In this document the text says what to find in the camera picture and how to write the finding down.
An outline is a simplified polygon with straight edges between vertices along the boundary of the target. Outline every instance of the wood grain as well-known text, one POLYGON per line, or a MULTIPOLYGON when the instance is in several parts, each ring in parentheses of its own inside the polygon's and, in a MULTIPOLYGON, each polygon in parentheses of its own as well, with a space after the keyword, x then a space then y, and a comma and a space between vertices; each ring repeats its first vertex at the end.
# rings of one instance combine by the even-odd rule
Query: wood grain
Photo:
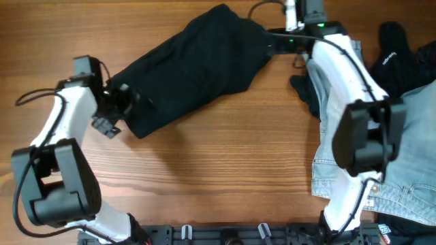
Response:
MULTIPOLYGON (((256 1, 226 1, 245 16, 256 1)), ((53 87, 72 74, 72 58, 90 54, 119 72, 220 1, 6 0, 0 3, 0 244, 75 244, 76 233, 35 240, 15 228, 10 170, 13 149, 28 146, 51 111, 52 99, 22 108, 14 100, 53 87)), ((436 38, 434 1, 326 1, 362 40, 371 64, 379 53, 377 28, 401 22, 415 49, 436 38)), ((279 7, 254 14, 282 27, 279 7)), ((292 55, 275 57, 251 88, 223 96, 143 140, 125 130, 108 140, 87 131, 82 149, 104 199, 145 225, 315 222, 327 200, 310 195, 311 162, 319 121, 290 87, 292 55)), ((373 219, 366 213, 366 219, 373 219)), ((36 231, 47 228, 34 227, 36 231)))

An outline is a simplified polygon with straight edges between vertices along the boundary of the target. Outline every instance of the wooden surface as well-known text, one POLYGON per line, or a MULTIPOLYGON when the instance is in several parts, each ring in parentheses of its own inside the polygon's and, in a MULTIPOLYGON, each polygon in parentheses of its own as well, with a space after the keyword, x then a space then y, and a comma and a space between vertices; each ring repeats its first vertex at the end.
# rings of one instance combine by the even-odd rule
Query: wooden surface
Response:
MULTIPOLYGON (((255 2, 225 3, 245 16, 255 2)), ((0 244, 76 242, 76 232, 34 240, 15 227, 10 155, 30 144, 52 108, 51 98, 21 108, 14 107, 15 99, 72 75, 75 56, 95 56, 115 74, 218 3, 0 3, 0 244)), ((330 20, 340 20, 354 39, 362 40, 370 64, 379 53, 377 30, 383 21, 401 22, 413 49, 436 39, 434 1, 325 0, 325 6, 330 20)), ((271 28, 283 27, 285 20, 278 5, 256 10, 254 18, 271 28)), ((292 69, 293 58, 273 58, 247 92, 220 97, 143 140, 124 125, 113 140, 89 129, 82 149, 104 199, 144 225, 317 221, 327 204, 310 195, 319 121, 289 85, 289 77, 301 72, 292 69)))

